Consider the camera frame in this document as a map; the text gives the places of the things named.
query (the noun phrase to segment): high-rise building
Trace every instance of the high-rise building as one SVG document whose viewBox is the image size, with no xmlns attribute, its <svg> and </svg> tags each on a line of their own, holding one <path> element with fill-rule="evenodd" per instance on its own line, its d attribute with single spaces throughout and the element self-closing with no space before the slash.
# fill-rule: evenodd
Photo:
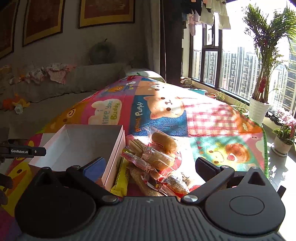
<svg viewBox="0 0 296 241">
<path fill-rule="evenodd" d="M 294 51 L 290 51 L 289 71 L 284 65 L 279 65 L 272 72 L 268 102 L 269 110 L 276 111 L 284 107 L 287 110 L 295 110 L 296 99 L 296 43 L 292 43 Z M 200 50 L 193 54 L 192 76 L 200 79 L 201 73 Z M 215 84 L 217 70 L 217 56 L 215 51 L 205 52 L 204 81 Z M 249 99 L 253 93 L 256 81 L 260 73 L 260 63 L 255 53 L 238 47 L 237 51 L 223 51 L 221 61 L 220 88 L 228 90 L 245 99 Z"/>
<path fill-rule="evenodd" d="M 284 89 L 283 107 L 287 110 L 295 112 L 296 98 L 296 42 L 291 43 L 292 49 L 289 53 L 289 71 L 287 76 L 287 84 Z"/>
</svg>

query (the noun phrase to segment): person's hand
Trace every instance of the person's hand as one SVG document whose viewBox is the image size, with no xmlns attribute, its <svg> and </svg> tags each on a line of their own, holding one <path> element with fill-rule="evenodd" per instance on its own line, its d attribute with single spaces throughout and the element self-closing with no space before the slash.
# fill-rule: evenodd
<svg viewBox="0 0 296 241">
<path fill-rule="evenodd" d="M 0 164 L 4 162 L 3 158 L 0 158 Z M 0 173 L 0 186 L 3 186 L 5 188 L 11 189 L 13 186 L 13 182 L 11 177 L 5 176 Z M 5 193 L 0 190 L 0 205 L 7 205 L 8 198 L 6 197 Z"/>
</svg>

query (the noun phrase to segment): framed painting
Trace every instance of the framed painting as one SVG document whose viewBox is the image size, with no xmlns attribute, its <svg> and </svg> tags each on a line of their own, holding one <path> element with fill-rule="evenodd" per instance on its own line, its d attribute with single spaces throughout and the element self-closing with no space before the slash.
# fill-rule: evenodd
<svg viewBox="0 0 296 241">
<path fill-rule="evenodd" d="M 13 52 L 15 21 L 19 3 L 19 0 L 11 0 L 0 11 L 0 58 Z"/>
<path fill-rule="evenodd" d="M 80 0 L 79 28 L 134 22 L 135 0 Z"/>
<path fill-rule="evenodd" d="M 23 31 L 23 46 L 63 32 L 65 0 L 28 0 Z"/>
</svg>

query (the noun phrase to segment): colorful blanket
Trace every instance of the colorful blanket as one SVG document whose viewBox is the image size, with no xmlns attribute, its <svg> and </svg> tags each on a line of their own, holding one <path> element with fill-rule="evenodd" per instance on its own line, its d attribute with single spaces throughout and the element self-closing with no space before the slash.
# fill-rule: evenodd
<svg viewBox="0 0 296 241">
<path fill-rule="evenodd" d="M 56 133 L 64 124 L 119 124 L 126 135 L 141 137 L 147 136 L 147 126 L 153 126 L 180 141 L 186 150 L 181 153 L 192 160 L 192 166 L 202 156 L 237 171 L 251 166 L 259 166 L 266 174 L 268 171 L 262 127 L 226 103 L 141 76 L 126 77 L 75 104 L 34 135 L 28 145 L 43 146 L 43 137 Z M 14 207 L 32 180 L 29 161 L 16 158 L 7 172 L 14 186 L 5 191 L 9 204 L 3 208 L 8 213 L 0 211 L 3 240 L 20 233 L 13 218 Z"/>
</svg>

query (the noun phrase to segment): open white box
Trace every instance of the open white box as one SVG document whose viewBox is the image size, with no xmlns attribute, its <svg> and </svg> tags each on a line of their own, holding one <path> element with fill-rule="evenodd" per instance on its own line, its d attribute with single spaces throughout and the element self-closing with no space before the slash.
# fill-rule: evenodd
<svg viewBox="0 0 296 241">
<path fill-rule="evenodd" d="M 125 147 L 125 134 L 121 125 L 64 125 L 44 147 L 46 155 L 29 162 L 34 174 L 41 167 L 65 171 L 73 165 L 84 166 L 101 156 L 106 167 L 96 183 L 110 191 Z"/>
</svg>

